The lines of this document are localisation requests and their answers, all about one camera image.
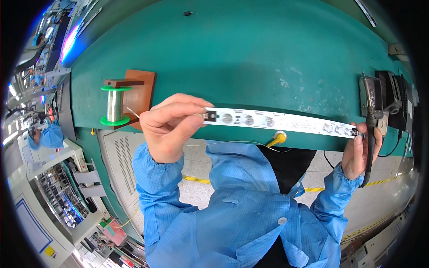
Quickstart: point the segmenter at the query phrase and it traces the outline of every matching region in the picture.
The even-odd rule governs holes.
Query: solder wire spool
[[[109,93],[107,99],[107,116],[100,119],[105,126],[120,126],[130,121],[130,118],[122,113],[124,109],[124,91],[131,87],[104,86],[101,90]]]

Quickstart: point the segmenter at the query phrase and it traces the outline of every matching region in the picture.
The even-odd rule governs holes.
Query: wooden spool holder
[[[151,109],[156,77],[157,74],[155,72],[127,70],[124,79],[104,80],[105,85],[112,87],[132,87],[131,90],[124,91],[124,110],[122,111],[124,115],[130,118],[130,121],[120,126],[110,126],[111,129],[116,130],[130,125],[142,130],[139,118],[130,112],[127,107],[138,115]]]

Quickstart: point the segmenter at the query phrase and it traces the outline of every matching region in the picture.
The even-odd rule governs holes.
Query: white circuit board
[[[295,131],[353,139],[361,133],[355,126],[326,119],[269,111],[231,108],[206,108],[204,124],[244,126]]]

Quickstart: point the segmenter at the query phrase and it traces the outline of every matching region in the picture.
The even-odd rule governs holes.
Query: hand
[[[214,106],[201,98],[177,93],[140,114],[140,126],[154,161],[175,163],[180,159],[183,145],[204,122],[204,107]]]
[[[361,133],[365,133],[365,137],[368,136],[368,127],[366,123],[352,122],[352,125],[356,126],[357,130]],[[381,131],[378,128],[374,128],[375,147],[374,156],[372,162],[377,159],[377,155],[380,152],[382,140]],[[341,167],[343,168],[344,176],[349,180],[354,180],[359,177],[362,172],[365,171],[366,161],[368,159],[368,140],[365,138],[362,140],[361,136],[356,136],[353,140],[349,140],[344,149],[343,159],[341,161]]]

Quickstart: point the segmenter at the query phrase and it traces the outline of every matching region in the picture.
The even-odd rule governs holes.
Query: ventilation grille
[[[121,167],[122,175],[125,179],[128,192],[132,196],[136,192],[136,177],[132,168],[133,155],[130,150],[128,136],[125,136],[115,141],[116,155],[118,156],[119,166]]]

